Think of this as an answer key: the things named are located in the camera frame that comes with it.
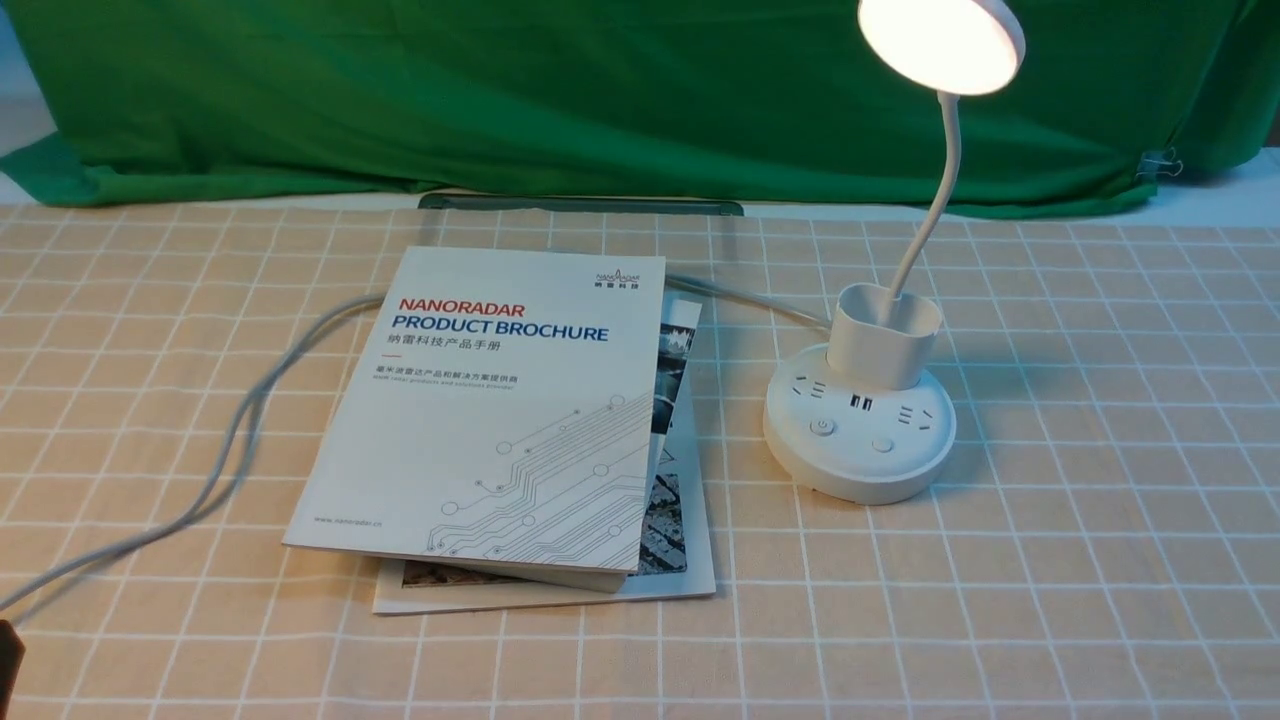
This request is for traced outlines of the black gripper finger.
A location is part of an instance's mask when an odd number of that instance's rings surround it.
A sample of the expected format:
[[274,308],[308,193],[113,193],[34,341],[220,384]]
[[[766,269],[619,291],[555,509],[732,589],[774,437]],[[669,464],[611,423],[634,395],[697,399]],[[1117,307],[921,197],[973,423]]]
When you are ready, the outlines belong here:
[[26,644],[10,621],[0,621],[0,719],[8,719]]

